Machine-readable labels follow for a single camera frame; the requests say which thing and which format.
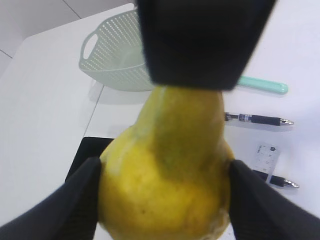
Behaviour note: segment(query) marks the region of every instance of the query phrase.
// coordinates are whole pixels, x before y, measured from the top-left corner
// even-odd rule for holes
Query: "white tabletop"
[[[320,217],[320,2],[278,1],[267,28],[243,75],[286,83],[286,95],[236,87],[224,94],[227,112],[281,117],[293,127],[228,124],[225,138],[237,159],[250,165],[261,142],[279,146],[274,174],[300,185],[275,188]],[[104,87],[86,136],[115,138],[133,125],[149,92]]]
[[[126,4],[27,38],[0,79],[0,226],[63,184],[102,85],[79,70],[85,37]]]

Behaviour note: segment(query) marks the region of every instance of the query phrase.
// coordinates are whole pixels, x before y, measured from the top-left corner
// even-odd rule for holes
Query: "basket handle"
[[[97,36],[98,36],[96,30],[93,31],[92,33],[90,33],[90,34],[85,38],[85,40],[83,41],[82,46],[81,46],[80,60],[84,60],[85,48],[86,48],[86,46],[87,46],[87,44],[88,44],[88,41],[89,41],[94,35],[97,35]]]

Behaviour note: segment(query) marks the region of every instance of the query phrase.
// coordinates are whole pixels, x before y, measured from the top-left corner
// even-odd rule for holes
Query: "black pen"
[[[271,117],[271,116],[260,116],[260,115],[249,115],[249,114],[230,114],[229,112],[224,113],[224,120],[230,121],[237,119],[240,122],[254,123],[254,124],[267,124],[274,126],[289,126],[293,125],[294,122],[280,118],[280,117]]]
[[[268,178],[267,173],[257,171],[257,170],[253,170],[253,171],[263,180],[265,180],[265,181],[267,180],[267,178]],[[283,177],[274,176],[274,175],[272,175],[272,177],[270,179],[270,183],[273,185],[277,185],[279,187],[289,187],[289,188],[296,188],[296,189],[298,189],[300,187],[298,184],[296,184],[293,181],[289,181]]]

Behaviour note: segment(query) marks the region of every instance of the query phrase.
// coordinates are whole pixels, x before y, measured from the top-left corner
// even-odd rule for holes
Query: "perforated basket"
[[[97,35],[87,59],[88,41]],[[153,88],[146,69],[136,10],[103,21],[89,34],[81,48],[80,69],[105,86],[123,91],[148,91]]]

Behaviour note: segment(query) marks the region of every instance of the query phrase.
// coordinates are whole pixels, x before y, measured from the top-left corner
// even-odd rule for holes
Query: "yellow pear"
[[[220,91],[157,86],[100,156],[100,224],[114,240],[211,240],[229,223]]]

